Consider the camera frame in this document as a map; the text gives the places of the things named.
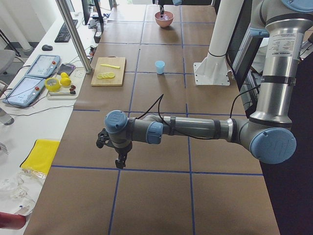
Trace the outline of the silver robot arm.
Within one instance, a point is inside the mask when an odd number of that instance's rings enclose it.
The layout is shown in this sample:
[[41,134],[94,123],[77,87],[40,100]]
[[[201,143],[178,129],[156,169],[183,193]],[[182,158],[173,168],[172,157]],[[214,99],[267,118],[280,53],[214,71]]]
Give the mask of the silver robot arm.
[[164,15],[164,5],[181,5],[182,0],[152,0],[153,4],[159,5],[160,16]]
[[255,0],[251,32],[268,37],[256,111],[247,120],[201,119],[147,115],[127,117],[120,110],[109,112],[105,128],[98,134],[97,147],[108,146],[118,153],[117,168],[124,168],[134,141],[159,144],[162,135],[237,143],[266,164],[279,164],[296,150],[288,116],[291,93],[304,33],[313,24],[310,0]]

